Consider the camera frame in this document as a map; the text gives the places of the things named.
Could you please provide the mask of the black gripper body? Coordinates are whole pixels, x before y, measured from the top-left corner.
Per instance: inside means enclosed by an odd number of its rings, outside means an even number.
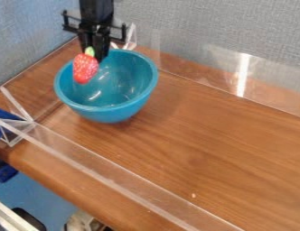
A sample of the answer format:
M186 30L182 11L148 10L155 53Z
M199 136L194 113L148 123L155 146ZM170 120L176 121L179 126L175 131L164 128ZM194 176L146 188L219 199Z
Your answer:
M127 39L127 24L114 17L114 0L79 0L78 10L63 10L63 30L78 32L79 27L68 20L74 19L91 26L106 26L120 30L120 36L112 37L115 42L124 42Z

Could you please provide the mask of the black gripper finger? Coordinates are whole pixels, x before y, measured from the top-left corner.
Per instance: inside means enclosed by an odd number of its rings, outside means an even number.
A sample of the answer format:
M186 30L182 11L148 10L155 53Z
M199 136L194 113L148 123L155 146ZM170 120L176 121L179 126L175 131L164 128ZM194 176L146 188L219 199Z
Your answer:
M86 51L88 47L94 47L94 35L90 32L79 31L78 37L83 51Z
M107 33L96 33L94 35L94 56L98 62L102 62L108 54L110 37Z

